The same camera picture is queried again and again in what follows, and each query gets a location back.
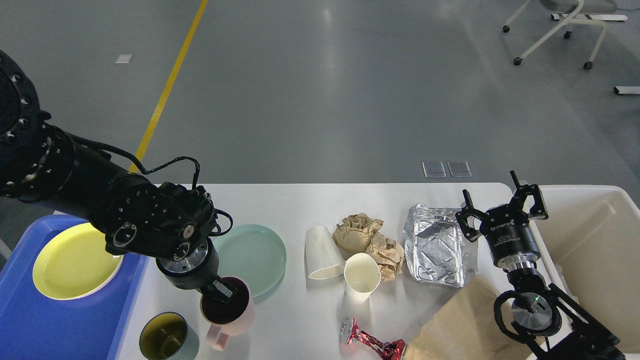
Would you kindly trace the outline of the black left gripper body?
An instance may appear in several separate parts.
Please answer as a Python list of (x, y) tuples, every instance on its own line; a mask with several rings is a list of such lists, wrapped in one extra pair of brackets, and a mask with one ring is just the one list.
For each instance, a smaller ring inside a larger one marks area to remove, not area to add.
[(218, 252), (210, 238), (195, 244), (192, 253), (182, 260), (156, 260), (160, 273), (181, 290), (199, 290), (213, 285), (220, 278), (219, 264)]

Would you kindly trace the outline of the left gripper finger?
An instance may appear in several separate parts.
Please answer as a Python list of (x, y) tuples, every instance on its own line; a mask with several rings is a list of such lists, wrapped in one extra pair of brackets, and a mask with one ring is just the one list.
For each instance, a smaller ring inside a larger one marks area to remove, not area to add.
[(228, 305), (239, 291), (240, 279), (235, 276), (216, 275), (209, 283), (199, 288), (204, 299)]

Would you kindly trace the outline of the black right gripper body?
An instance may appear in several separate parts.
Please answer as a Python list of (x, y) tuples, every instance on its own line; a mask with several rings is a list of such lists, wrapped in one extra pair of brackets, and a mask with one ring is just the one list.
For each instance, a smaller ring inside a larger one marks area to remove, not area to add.
[(512, 206), (498, 206), (486, 211), (480, 232), (487, 241), (494, 266), (515, 268), (518, 262), (534, 263), (541, 257), (528, 215)]

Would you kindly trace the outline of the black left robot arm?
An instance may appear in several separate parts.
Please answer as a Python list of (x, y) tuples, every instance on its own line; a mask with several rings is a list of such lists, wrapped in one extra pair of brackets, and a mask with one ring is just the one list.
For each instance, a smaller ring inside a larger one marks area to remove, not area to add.
[(199, 162), (187, 188), (148, 180), (152, 173), (132, 153), (85, 139), (49, 123), (34, 84), (1, 53), (1, 194), (85, 219), (105, 235), (112, 255), (156, 260), (165, 278), (228, 305), (249, 297), (247, 285), (218, 273), (212, 237), (226, 234), (211, 195), (198, 185)]

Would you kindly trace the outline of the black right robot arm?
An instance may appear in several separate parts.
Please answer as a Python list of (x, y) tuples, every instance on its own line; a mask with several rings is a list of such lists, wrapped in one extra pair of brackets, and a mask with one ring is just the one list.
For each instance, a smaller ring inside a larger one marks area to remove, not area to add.
[(469, 242), (486, 239), (493, 265), (513, 287), (493, 304), (500, 332), (538, 360), (624, 360), (620, 339), (538, 270), (542, 254), (531, 221), (548, 219), (544, 197), (537, 184), (520, 183), (515, 171), (510, 177), (516, 189), (508, 203), (479, 210), (464, 189), (455, 214)]

